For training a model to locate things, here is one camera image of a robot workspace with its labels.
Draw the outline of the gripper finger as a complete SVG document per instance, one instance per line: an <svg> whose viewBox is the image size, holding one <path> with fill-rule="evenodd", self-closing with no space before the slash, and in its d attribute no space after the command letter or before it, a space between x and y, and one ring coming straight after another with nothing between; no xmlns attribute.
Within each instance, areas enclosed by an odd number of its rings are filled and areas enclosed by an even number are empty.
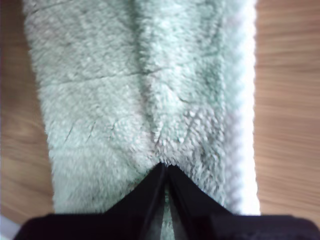
<svg viewBox="0 0 320 240"><path fill-rule="evenodd" d="M190 240L235 240L230 225L235 216L203 192L179 167L167 168L169 190L186 235Z"/></svg>
<svg viewBox="0 0 320 240"><path fill-rule="evenodd" d="M105 214L110 240L143 240L165 193L166 166L157 164L134 190Z"/></svg>

